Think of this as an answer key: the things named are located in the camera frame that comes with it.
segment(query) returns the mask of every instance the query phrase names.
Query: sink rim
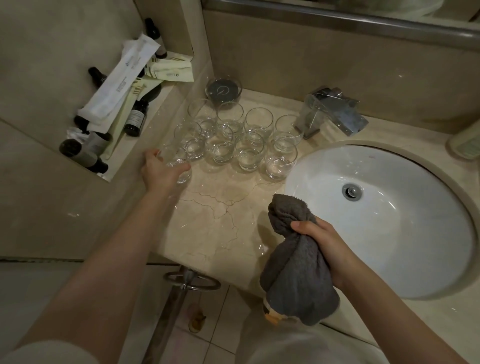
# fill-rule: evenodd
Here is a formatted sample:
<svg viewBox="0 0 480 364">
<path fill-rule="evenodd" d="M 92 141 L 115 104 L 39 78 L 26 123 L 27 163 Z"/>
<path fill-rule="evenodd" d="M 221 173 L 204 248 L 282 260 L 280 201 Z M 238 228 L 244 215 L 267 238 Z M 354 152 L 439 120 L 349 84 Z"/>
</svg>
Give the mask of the sink rim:
<svg viewBox="0 0 480 364">
<path fill-rule="evenodd" d="M 459 293 L 472 285 L 480 277 L 480 207 L 478 207 L 468 193 L 447 173 L 442 171 L 440 167 L 436 166 L 434 163 L 428 161 L 424 157 L 421 157 L 413 152 L 407 151 L 400 147 L 392 146 L 390 144 L 369 141 L 369 140 L 342 140 L 337 142 L 329 142 L 326 146 L 321 146 L 307 154 L 302 155 L 298 161 L 302 160 L 306 156 L 318 152 L 320 150 L 334 149 L 342 146 L 365 146 L 369 148 L 377 148 L 385 152 L 396 154 L 404 159 L 407 159 L 419 167 L 430 172 L 436 178 L 438 178 L 446 187 L 448 187 L 452 193 L 457 197 L 457 199 L 462 203 L 472 223 L 474 233 L 475 233 L 475 247 L 472 254 L 472 258 L 468 263 L 468 267 L 462 276 L 449 287 L 438 291 L 436 293 L 430 294 L 424 297 L 408 298 L 404 299 L 405 301 L 431 301 L 439 298 L 451 296 L 453 294 Z"/>
</svg>

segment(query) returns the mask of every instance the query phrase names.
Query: mirror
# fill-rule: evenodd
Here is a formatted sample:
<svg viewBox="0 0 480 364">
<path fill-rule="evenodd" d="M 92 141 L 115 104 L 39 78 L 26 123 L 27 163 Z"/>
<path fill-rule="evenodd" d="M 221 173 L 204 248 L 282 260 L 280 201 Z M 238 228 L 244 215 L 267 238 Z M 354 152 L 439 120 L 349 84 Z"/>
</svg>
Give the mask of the mirror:
<svg viewBox="0 0 480 364">
<path fill-rule="evenodd" d="M 480 29 L 480 0 L 262 0 L 420 23 Z"/>
</svg>

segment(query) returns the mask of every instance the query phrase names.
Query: bathroom counter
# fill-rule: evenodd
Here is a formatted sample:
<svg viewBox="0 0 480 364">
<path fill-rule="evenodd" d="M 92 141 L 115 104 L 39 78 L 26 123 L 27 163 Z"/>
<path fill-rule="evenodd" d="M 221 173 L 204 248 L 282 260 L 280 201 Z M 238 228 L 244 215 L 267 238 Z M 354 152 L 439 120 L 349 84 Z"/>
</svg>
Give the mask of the bathroom counter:
<svg viewBox="0 0 480 364">
<path fill-rule="evenodd" d="M 302 103 L 244 90 L 240 103 L 246 111 L 263 106 L 274 119 L 299 112 Z M 476 162 L 449 156 L 447 134 L 369 118 L 369 125 L 347 138 L 325 123 L 321 132 L 299 144 L 299 157 L 340 144 L 381 147 L 401 154 L 441 178 L 465 204 L 480 231 L 480 181 Z M 192 164 L 192 180 L 179 200 L 172 200 L 168 226 L 156 251 L 175 262 L 261 296 L 258 279 L 269 250 L 283 240 L 273 232 L 267 206 L 274 193 L 283 193 L 284 181 L 273 182 L 261 171 L 245 173 L 234 163 L 218 166 L 207 160 Z M 437 334 L 466 360 L 480 359 L 480 279 L 472 269 L 451 292 L 428 301 L 405 300 Z M 324 323 L 374 343 L 346 297 Z"/>
</svg>

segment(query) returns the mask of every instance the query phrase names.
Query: hand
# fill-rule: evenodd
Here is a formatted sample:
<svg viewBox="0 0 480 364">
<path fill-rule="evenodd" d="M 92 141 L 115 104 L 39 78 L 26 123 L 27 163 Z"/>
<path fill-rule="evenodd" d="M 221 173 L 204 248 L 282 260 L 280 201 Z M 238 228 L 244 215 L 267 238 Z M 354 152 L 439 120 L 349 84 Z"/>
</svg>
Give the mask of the hand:
<svg viewBox="0 0 480 364">
<path fill-rule="evenodd" d="M 310 235 L 315 239 L 330 266 L 333 285 L 342 290 L 346 282 L 355 276 L 357 268 L 361 267 L 363 262 L 331 224 L 316 216 L 315 218 L 318 225 L 311 221 L 293 221 L 291 227 L 296 232 Z"/>
<path fill-rule="evenodd" d="M 147 192 L 169 193 L 177 184 L 178 177 L 188 171 L 190 163 L 181 163 L 173 167 L 167 167 L 162 158 L 157 158 L 158 149 L 145 151 L 145 165 L 142 167 Z"/>
</svg>

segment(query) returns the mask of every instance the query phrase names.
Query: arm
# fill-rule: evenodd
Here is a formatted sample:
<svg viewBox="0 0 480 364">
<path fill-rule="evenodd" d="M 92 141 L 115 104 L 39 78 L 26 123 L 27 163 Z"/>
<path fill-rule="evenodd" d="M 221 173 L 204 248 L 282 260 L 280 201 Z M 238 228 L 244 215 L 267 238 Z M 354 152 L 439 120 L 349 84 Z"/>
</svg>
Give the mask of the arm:
<svg viewBox="0 0 480 364">
<path fill-rule="evenodd" d="M 46 306 L 17 347 L 42 340 L 79 346 L 101 363 L 116 363 L 127 335 L 154 228 L 188 163 L 168 168 L 145 152 L 146 193 Z"/>
<path fill-rule="evenodd" d="M 292 229 L 313 237 L 331 268 L 333 284 L 352 303 L 391 364 L 468 364 L 363 263 L 332 225 L 317 218 Z"/>
</svg>

